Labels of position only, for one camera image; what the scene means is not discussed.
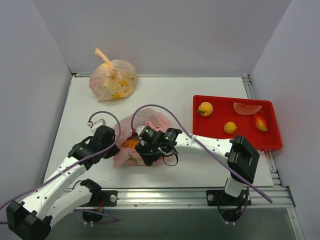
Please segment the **orange toy pineapple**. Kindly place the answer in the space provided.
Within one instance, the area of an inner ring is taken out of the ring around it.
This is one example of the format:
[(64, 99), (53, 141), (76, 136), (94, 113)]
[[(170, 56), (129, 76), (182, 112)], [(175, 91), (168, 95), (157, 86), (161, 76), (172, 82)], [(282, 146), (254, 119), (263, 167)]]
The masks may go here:
[(137, 144), (140, 143), (140, 140), (138, 137), (129, 137), (127, 138), (123, 143), (122, 143), (122, 147), (123, 148), (131, 148), (134, 149), (136, 147)]

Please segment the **pink plastic bag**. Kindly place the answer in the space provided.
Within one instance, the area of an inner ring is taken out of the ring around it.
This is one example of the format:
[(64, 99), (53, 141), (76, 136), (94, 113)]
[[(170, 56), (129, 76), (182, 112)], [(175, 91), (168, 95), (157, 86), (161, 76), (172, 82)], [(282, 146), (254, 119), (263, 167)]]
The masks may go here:
[[(113, 166), (144, 166), (144, 161), (134, 149), (134, 146), (125, 147), (125, 141), (132, 136), (131, 129), (132, 116), (128, 116), (120, 120), (120, 126), (114, 125), (115, 135), (119, 137), (116, 146), (119, 148), (119, 153), (113, 157)], [(134, 117), (133, 128), (148, 126), (153, 130), (166, 132), (172, 128), (171, 121), (162, 113), (151, 108), (140, 110)]]

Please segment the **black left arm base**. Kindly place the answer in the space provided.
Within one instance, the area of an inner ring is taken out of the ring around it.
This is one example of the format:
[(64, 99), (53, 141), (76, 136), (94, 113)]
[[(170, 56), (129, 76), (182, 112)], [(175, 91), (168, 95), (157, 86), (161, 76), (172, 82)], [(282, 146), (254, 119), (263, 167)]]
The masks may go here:
[(78, 187), (87, 187), (92, 193), (91, 198), (86, 206), (97, 206), (96, 210), (83, 210), (82, 219), (83, 224), (94, 225), (117, 223), (118, 218), (106, 214), (104, 207), (115, 207), (117, 203), (118, 192), (115, 190), (102, 191), (102, 187), (91, 179), (78, 180), (72, 187), (72, 191)]

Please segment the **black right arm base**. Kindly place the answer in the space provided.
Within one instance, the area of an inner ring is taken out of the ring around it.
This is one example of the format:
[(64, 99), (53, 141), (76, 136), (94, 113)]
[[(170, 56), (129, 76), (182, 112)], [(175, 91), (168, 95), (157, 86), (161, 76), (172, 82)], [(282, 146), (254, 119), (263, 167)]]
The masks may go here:
[(249, 188), (240, 191), (238, 197), (226, 194), (223, 190), (207, 190), (206, 201), (209, 207), (217, 207), (220, 217), (226, 225), (236, 225), (252, 204)]

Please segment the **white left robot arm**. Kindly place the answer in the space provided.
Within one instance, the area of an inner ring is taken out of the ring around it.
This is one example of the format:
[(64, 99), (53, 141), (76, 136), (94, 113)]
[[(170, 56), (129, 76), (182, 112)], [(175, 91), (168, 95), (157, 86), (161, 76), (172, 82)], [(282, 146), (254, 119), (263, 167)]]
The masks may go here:
[(102, 199), (102, 188), (91, 179), (82, 180), (66, 193), (66, 189), (101, 159), (115, 156), (115, 130), (101, 125), (72, 147), (46, 184), (6, 208), (8, 228), (22, 240), (44, 240), (52, 227), (78, 207), (97, 205)]

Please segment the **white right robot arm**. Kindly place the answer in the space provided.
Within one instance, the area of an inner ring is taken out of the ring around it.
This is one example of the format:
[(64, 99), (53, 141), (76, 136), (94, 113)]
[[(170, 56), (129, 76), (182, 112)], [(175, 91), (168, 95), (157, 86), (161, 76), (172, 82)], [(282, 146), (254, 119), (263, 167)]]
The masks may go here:
[(258, 151), (243, 136), (234, 139), (216, 139), (187, 134), (181, 129), (168, 128), (166, 132), (153, 130), (149, 126), (136, 129), (139, 143), (136, 152), (146, 166), (151, 166), (159, 159), (179, 154), (192, 154), (213, 157), (231, 169), (222, 191), (222, 200), (232, 205), (240, 198), (246, 183), (252, 184), (260, 158)]

